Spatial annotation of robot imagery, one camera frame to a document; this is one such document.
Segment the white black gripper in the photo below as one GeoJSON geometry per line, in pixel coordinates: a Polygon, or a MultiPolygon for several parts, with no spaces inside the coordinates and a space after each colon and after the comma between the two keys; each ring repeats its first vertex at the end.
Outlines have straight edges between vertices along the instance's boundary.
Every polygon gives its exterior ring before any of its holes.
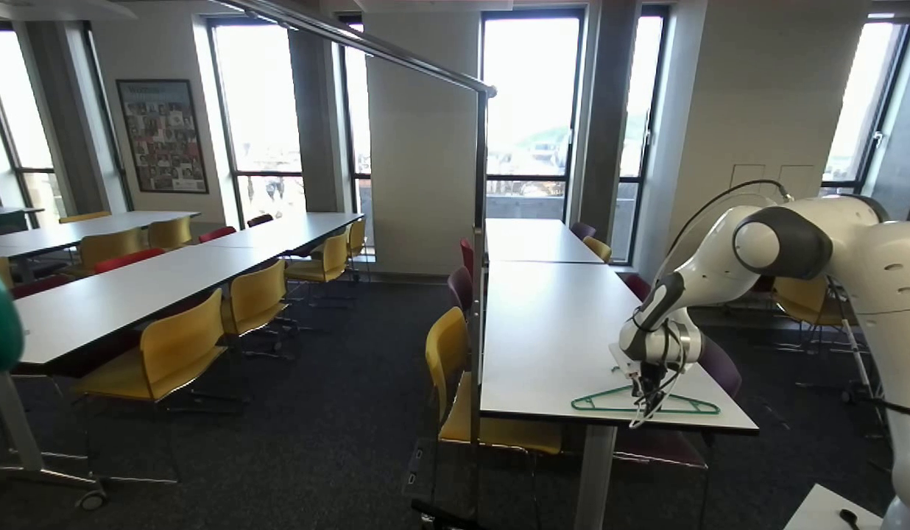
{"type": "Polygon", "coordinates": [[[665,367],[683,370],[702,360],[702,329],[686,310],[665,316],[659,324],[641,324],[630,316],[618,332],[618,351],[628,357],[634,417],[630,430],[641,427],[665,392],[665,367]]]}

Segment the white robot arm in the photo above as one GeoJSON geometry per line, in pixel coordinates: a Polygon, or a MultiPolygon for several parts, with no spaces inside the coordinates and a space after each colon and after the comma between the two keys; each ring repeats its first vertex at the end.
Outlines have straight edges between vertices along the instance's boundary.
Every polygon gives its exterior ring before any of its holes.
{"type": "Polygon", "coordinates": [[[883,530],[910,530],[910,221],[889,221],[874,199],[730,207],[618,332],[641,414],[659,408],[664,377],[702,357],[690,310],[736,299],[761,276],[831,279],[849,298],[882,377],[877,402],[893,441],[896,498],[883,530]]]}

